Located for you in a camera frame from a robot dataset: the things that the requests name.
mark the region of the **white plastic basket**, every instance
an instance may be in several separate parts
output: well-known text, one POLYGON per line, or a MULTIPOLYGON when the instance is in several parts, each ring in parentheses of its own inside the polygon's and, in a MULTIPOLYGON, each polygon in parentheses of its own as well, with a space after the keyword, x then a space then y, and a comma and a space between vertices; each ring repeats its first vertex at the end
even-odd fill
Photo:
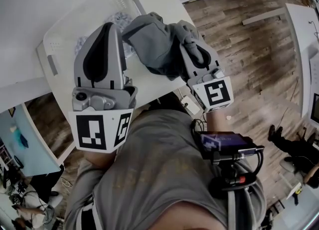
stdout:
POLYGON ((86 0, 57 21, 43 38, 53 75, 59 72, 58 62, 74 63, 75 46, 79 38, 88 37, 117 12, 129 14, 135 19, 144 10, 138 0, 86 0))

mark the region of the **gray garment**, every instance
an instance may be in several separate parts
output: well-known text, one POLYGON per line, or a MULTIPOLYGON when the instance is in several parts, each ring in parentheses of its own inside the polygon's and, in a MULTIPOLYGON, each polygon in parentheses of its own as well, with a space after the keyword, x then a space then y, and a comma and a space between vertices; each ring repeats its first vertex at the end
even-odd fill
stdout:
POLYGON ((123 41, 131 45, 148 70, 153 74, 166 75, 170 80, 183 78, 184 63, 179 45, 182 44, 196 62, 203 63, 203 57, 191 39, 202 39, 197 29, 181 20, 164 24, 163 18, 155 12, 135 18, 122 33, 123 41))
MULTIPOLYGON (((126 144, 106 173, 84 161, 68 202, 65 229, 75 229, 77 214, 92 193, 103 229, 148 229, 180 201, 206 208, 227 227, 227 200, 213 198, 207 188, 220 169, 202 159, 191 136, 191 121, 175 110, 144 113, 131 124, 126 144)), ((237 166, 248 168, 245 161, 237 166)), ((244 204, 251 204, 260 225, 266 202, 259 181, 248 197, 244 204)), ((240 213, 252 208, 243 207, 240 213)))

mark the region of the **white table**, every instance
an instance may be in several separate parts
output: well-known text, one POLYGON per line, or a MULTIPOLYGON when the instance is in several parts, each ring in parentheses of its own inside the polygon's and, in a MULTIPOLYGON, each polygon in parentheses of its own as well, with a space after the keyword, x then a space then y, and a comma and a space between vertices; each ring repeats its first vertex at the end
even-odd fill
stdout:
MULTIPOLYGON (((169 24, 185 20, 193 24, 180 0, 140 0, 140 2, 146 13, 151 11, 158 13, 163 17, 164 23, 169 24)), ((65 118, 68 120, 68 112, 73 111, 71 96, 73 88, 75 87, 73 62, 58 62, 58 74, 54 75, 46 57, 43 43, 37 48, 37 52, 53 95, 65 118)), ((136 108, 185 85, 181 78, 169 81, 165 76, 151 74, 146 67, 141 64, 137 56, 128 58, 125 75, 132 78, 133 84, 139 90, 136 96, 136 108)), ((59 160, 64 160, 73 148, 74 143, 63 152, 59 160)))
POLYGON ((316 11, 313 8, 306 6, 285 4, 282 8, 243 20, 243 25, 248 25, 259 20, 282 14, 284 14, 287 19, 295 45, 297 70, 299 73, 300 102, 299 105, 297 105, 282 96, 276 96, 267 91, 262 91, 261 94, 267 99, 271 99, 295 109, 300 113, 301 117, 304 117, 309 110, 311 91, 309 60, 317 53, 319 45, 314 34, 316 31, 315 26, 319 29, 316 11))

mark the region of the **wooden floor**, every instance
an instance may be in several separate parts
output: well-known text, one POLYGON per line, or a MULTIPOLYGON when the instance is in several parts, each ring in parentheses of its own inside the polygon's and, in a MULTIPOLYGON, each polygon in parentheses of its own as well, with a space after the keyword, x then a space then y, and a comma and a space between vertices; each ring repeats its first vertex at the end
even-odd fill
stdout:
MULTIPOLYGON (((299 101, 296 57, 287 21, 273 17, 247 26, 241 21, 282 7, 286 2, 303 4, 303 0, 198 0, 185 5, 198 30, 205 35, 206 43, 217 50, 226 74, 231 76, 235 102, 226 109, 231 116, 229 124, 234 132, 250 136, 257 145, 265 146, 259 177, 268 205, 289 192, 279 172, 292 184, 297 181, 280 167, 279 161, 286 155, 267 141, 269 126, 280 124, 284 128, 283 135, 291 140, 296 139, 297 131, 302 131, 303 126, 308 128, 306 137, 315 130, 297 112, 260 96, 260 90, 266 89, 291 98, 293 102, 299 101)), ((187 87, 181 90, 189 93, 187 87)), ((49 142, 54 142, 52 135, 47 137, 52 139, 49 142)), ((71 183, 74 183, 81 158, 82 152, 74 150, 65 161, 63 177, 71 183)), ((56 189, 65 197, 57 208, 63 216, 69 191, 61 183, 56 189)))

